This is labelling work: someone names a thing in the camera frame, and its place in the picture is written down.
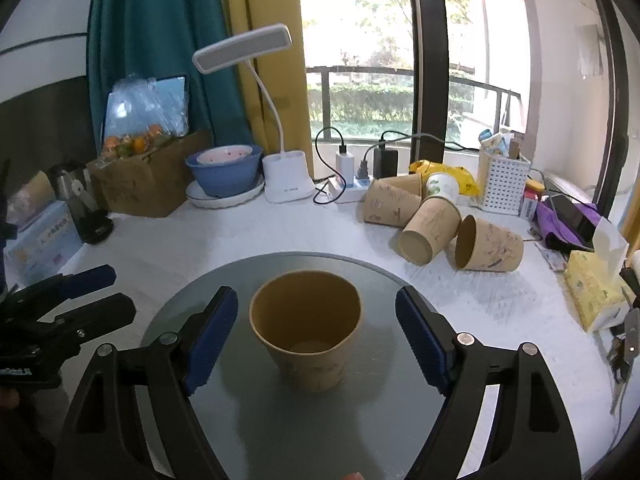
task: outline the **finger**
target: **finger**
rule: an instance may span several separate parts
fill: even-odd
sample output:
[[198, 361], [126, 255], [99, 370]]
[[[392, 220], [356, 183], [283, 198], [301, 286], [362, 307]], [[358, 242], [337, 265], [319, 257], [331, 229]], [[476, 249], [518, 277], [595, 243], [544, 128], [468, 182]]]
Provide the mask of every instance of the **finger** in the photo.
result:
[[0, 408], [12, 410], [20, 404], [20, 395], [13, 388], [0, 386]]

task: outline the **yellow curtain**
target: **yellow curtain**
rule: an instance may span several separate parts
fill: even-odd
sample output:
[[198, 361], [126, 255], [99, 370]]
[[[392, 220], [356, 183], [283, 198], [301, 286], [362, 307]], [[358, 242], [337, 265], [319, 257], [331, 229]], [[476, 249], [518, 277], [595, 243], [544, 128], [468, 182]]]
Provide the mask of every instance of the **yellow curtain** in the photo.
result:
[[629, 242], [628, 256], [640, 249], [640, 178], [636, 179], [631, 200], [620, 228], [620, 234]]
[[[291, 48], [255, 59], [254, 66], [267, 87], [282, 120], [286, 150], [303, 150], [313, 175], [305, 55], [302, 45], [300, 0], [222, 0], [228, 30], [239, 34], [265, 25], [284, 23], [291, 34]], [[262, 102], [260, 89], [245, 66], [238, 66], [244, 106], [254, 139], [266, 153], [280, 149], [275, 119]]]

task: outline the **blue box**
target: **blue box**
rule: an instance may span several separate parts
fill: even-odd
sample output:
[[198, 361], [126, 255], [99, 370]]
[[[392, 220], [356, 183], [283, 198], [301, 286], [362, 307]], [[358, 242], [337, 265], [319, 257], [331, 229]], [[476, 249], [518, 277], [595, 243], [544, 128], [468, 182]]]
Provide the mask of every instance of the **blue box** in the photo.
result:
[[9, 240], [7, 263], [23, 286], [57, 274], [82, 247], [82, 240], [66, 202], [49, 205], [33, 224]]

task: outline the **purple pouch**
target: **purple pouch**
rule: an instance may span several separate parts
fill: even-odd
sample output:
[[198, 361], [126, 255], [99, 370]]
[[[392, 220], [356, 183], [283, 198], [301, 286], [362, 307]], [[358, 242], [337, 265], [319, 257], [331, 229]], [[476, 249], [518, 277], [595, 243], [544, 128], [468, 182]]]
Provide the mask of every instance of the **purple pouch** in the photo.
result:
[[[594, 226], [598, 225], [602, 216], [595, 209], [584, 204], [575, 204], [575, 206], [587, 217], [589, 222]], [[558, 219], [554, 210], [546, 202], [538, 202], [536, 219], [540, 227], [540, 234], [549, 249], [563, 253], [572, 250], [593, 251], [593, 248], [583, 245], [571, 229]]]

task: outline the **desk lamp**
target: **desk lamp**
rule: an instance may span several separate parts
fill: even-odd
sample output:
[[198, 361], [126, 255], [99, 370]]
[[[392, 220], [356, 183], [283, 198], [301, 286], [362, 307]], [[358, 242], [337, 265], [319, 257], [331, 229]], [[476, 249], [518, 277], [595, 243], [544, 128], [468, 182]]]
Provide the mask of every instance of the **desk lamp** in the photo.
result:
[[289, 29], [282, 23], [257, 28], [211, 44], [193, 54], [193, 64], [203, 74], [210, 74], [240, 62], [249, 69], [258, 83], [278, 125], [280, 152], [262, 160], [264, 168], [264, 194], [268, 202], [282, 203], [311, 196], [316, 190], [306, 167], [305, 152], [284, 150], [282, 123], [273, 101], [252, 65], [254, 57], [285, 50], [291, 46]]

